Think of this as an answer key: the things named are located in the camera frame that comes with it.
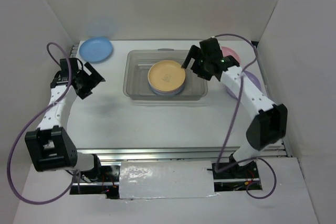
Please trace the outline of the blue plastic plate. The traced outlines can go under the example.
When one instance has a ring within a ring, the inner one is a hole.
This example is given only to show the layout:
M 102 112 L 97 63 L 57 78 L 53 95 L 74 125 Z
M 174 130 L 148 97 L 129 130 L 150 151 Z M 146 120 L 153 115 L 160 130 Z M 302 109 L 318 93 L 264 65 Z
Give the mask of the blue plastic plate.
M 113 52 L 113 45 L 104 37 L 90 38 L 79 47 L 81 58 L 89 63 L 99 63 L 107 60 Z

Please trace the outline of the orange plastic plate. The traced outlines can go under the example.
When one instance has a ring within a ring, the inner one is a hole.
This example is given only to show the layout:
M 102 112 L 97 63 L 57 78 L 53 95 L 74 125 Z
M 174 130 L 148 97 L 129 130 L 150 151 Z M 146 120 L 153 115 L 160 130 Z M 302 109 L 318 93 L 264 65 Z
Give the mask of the orange plastic plate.
M 157 62 L 148 72 L 149 84 L 165 91 L 176 89 L 184 84 L 185 80 L 185 70 L 178 62 L 172 60 Z

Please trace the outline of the cream plastic plate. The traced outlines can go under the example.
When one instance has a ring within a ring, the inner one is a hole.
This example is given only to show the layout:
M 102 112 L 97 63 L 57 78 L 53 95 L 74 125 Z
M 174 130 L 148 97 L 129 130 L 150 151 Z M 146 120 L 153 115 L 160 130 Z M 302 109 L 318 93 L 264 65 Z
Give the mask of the cream plastic plate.
M 162 93 L 162 94 L 178 94 L 180 93 L 184 87 L 185 87 L 185 84 L 182 84 L 181 86 L 177 87 L 176 89 L 173 89 L 173 90 L 168 90 L 168 91 L 165 91 L 165 90 L 162 90 L 162 89 L 158 89 L 158 88 L 155 88 L 153 85 L 149 84 L 151 90 L 154 92 L 154 93 Z

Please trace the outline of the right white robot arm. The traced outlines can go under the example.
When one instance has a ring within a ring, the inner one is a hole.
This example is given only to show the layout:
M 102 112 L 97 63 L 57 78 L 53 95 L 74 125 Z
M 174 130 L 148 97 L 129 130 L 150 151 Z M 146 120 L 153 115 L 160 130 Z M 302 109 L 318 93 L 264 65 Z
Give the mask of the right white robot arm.
M 212 37 L 192 45 L 182 68 L 190 68 L 199 78 L 209 81 L 215 77 L 237 97 L 237 105 L 248 112 L 251 123 L 246 131 L 246 141 L 229 157 L 229 165 L 216 164 L 214 172 L 229 170 L 236 178 L 242 177 L 250 164 L 268 145 L 286 135 L 288 110 L 275 104 L 246 76 L 246 70 L 231 55 L 223 56 L 219 42 Z

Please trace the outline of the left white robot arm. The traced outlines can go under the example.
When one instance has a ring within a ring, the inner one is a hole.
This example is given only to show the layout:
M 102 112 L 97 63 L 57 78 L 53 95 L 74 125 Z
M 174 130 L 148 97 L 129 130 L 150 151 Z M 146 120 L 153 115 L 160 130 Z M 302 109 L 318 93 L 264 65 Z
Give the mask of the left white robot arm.
M 85 99 L 92 89 L 104 82 L 104 77 L 88 62 L 77 58 L 60 60 L 60 70 L 51 84 L 51 97 L 42 121 L 34 131 L 25 134 L 25 143 L 34 168 L 38 172 L 80 170 L 86 181 L 103 177 L 103 167 L 96 154 L 77 151 L 67 133 L 71 107 L 75 99 Z

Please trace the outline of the clear plastic bin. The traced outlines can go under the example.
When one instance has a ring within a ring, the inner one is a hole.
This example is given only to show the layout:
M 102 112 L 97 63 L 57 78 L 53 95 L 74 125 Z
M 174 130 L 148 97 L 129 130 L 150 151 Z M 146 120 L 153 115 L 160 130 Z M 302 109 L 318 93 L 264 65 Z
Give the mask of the clear plastic bin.
M 199 78 L 190 69 L 186 70 L 184 89 L 174 95 L 154 93 L 148 82 L 150 68 L 162 60 L 183 64 L 187 50 L 133 50 L 128 53 L 125 67 L 123 93 L 132 100 L 142 101 L 197 101 L 207 95 L 207 81 Z

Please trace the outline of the pink plastic plate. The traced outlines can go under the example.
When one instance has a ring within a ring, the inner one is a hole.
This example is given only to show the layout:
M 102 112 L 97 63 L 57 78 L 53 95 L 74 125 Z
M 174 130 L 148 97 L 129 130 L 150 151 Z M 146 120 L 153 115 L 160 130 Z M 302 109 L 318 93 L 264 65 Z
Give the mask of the pink plastic plate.
M 234 50 L 228 47 L 221 47 L 221 50 L 224 57 L 233 56 L 238 61 L 238 63 L 240 63 L 240 57 Z

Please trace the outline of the white front cover panel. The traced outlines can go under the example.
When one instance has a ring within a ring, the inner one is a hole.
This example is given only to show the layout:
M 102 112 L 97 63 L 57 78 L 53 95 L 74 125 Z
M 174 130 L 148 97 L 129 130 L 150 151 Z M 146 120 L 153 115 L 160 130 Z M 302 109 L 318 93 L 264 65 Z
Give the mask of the white front cover panel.
M 215 195 L 210 161 L 124 162 L 121 199 L 206 198 Z

